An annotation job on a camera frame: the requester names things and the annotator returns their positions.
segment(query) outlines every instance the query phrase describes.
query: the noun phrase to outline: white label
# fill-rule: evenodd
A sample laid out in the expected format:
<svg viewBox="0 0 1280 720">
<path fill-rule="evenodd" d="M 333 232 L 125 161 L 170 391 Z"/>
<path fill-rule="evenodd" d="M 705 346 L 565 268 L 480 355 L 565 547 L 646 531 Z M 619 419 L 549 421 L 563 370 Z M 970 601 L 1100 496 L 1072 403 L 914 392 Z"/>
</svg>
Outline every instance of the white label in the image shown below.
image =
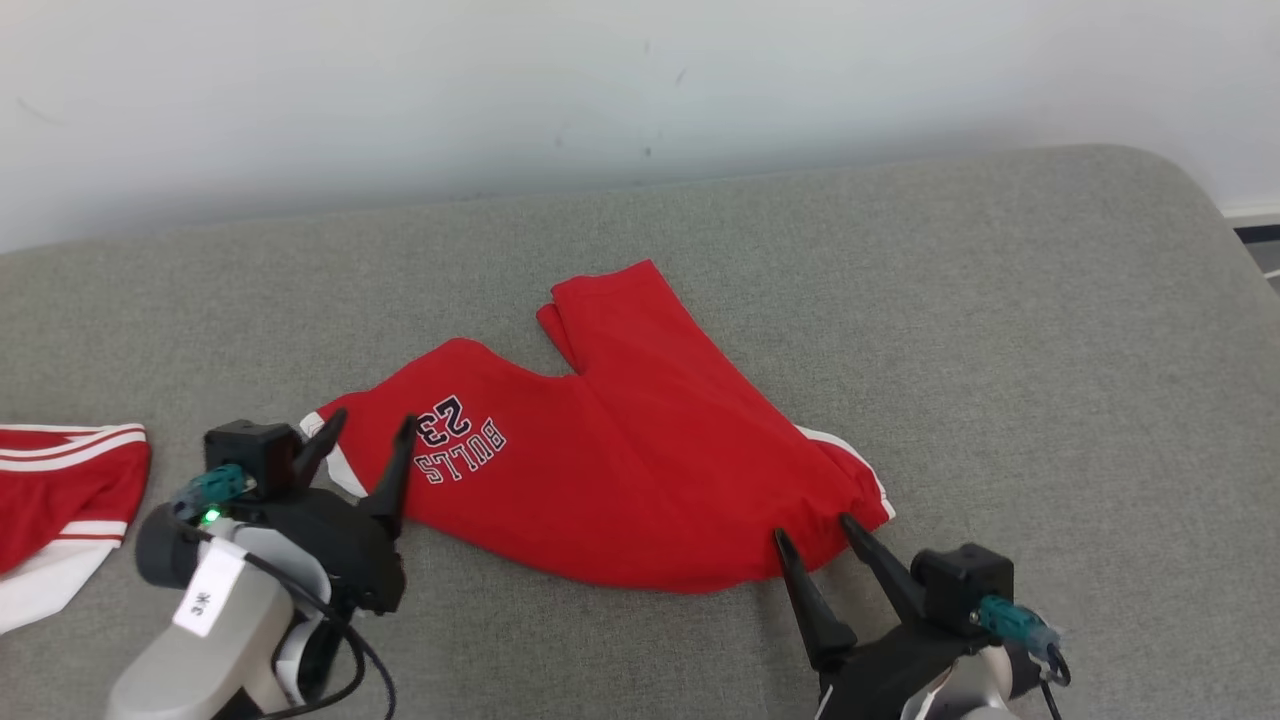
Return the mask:
<svg viewBox="0 0 1280 720">
<path fill-rule="evenodd" d="M 173 624 L 202 638 L 209 637 L 243 569 L 244 548 L 214 538 L 187 584 L 187 594 L 182 596 L 178 611 L 173 614 Z"/>
</svg>

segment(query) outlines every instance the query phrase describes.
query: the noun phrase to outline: printed logo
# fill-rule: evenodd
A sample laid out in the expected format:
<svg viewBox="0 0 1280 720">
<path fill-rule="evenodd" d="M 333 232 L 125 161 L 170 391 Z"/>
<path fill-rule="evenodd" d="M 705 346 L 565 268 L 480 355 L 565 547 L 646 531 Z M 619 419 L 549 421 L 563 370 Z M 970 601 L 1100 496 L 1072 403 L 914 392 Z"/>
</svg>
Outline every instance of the printed logo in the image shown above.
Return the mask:
<svg viewBox="0 0 1280 720">
<path fill-rule="evenodd" d="M 438 486 L 444 482 L 444 469 L 453 480 L 462 479 L 462 469 L 475 473 L 485 462 L 507 447 L 507 438 L 494 425 L 493 418 L 485 418 L 480 429 L 462 414 L 462 401 L 451 395 L 430 413 L 417 416 L 417 437 L 431 450 L 439 452 L 419 455 L 413 459 L 417 469 L 426 475 L 426 482 Z"/>
</svg>

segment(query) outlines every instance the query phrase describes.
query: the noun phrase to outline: gray table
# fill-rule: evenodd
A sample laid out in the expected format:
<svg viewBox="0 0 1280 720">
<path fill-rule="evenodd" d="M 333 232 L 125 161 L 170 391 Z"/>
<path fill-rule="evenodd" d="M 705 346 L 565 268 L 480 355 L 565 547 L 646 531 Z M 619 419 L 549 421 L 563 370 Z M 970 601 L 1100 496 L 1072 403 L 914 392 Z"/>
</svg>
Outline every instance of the gray table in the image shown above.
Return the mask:
<svg viewBox="0 0 1280 720">
<path fill-rule="evenodd" d="M 200 437 L 367 387 L 452 336 L 567 372 L 552 283 L 653 258 L 792 420 L 879 470 L 904 557 L 977 541 L 1066 628 L 1070 719 L 1274 717 L 1280 299 L 1204 193 L 1121 147 L 189 228 L 0 256 L 0 418 L 138 420 L 143 510 Z M 584 587 L 413 527 L 361 621 L 404 717 L 810 717 L 780 582 Z M 817 580 L 864 638 L 847 553 Z M 132 546 L 0 638 L 6 717 L 100 711 L 166 623 Z M 349 665 L 337 673 L 346 673 Z M 380 714 L 366 687 L 329 717 Z M 1038 698 L 1027 717 L 1046 717 Z"/>
</svg>

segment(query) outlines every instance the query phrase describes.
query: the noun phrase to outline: red fabric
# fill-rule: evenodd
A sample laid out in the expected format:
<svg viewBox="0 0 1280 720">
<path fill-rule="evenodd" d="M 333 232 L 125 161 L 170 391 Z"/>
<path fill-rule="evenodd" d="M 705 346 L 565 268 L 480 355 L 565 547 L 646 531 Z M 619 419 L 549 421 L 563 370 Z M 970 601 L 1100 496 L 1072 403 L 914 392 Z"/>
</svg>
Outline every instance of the red fabric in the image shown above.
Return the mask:
<svg viewBox="0 0 1280 720">
<path fill-rule="evenodd" d="M 805 438 L 652 263 L 552 297 L 538 320 L 575 374 L 456 338 L 321 407 L 349 414 L 339 450 L 356 480 L 378 483 L 399 423 L 419 415 L 412 519 L 557 575 L 675 592 L 776 577 L 774 528 L 819 566 L 845 547 L 840 512 L 888 520 L 870 468 Z"/>
<path fill-rule="evenodd" d="M 150 460 L 142 425 L 0 425 L 0 574 L 55 539 L 119 544 Z"/>
</svg>

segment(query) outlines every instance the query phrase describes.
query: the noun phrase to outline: white wall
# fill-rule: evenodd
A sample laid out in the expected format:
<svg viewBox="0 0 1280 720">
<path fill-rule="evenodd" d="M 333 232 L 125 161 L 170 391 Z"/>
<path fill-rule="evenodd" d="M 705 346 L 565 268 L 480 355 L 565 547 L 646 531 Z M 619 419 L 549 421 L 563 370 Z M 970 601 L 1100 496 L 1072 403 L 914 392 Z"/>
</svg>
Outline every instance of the white wall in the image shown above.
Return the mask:
<svg viewBox="0 0 1280 720">
<path fill-rule="evenodd" d="M 0 0 L 0 250 L 1079 141 L 1280 204 L 1280 3 Z"/>
</svg>

